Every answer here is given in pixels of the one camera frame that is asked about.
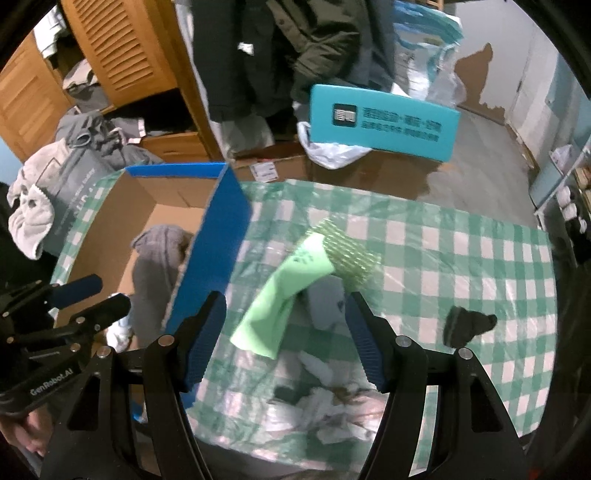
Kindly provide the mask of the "left hand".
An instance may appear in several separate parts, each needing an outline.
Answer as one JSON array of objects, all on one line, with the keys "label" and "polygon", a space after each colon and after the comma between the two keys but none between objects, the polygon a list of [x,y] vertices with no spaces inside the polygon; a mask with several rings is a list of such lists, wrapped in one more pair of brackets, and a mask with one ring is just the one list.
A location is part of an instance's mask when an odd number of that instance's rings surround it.
[{"label": "left hand", "polygon": [[1,433],[11,446],[44,457],[53,433],[52,416],[46,405],[31,411],[23,419],[2,416]]}]

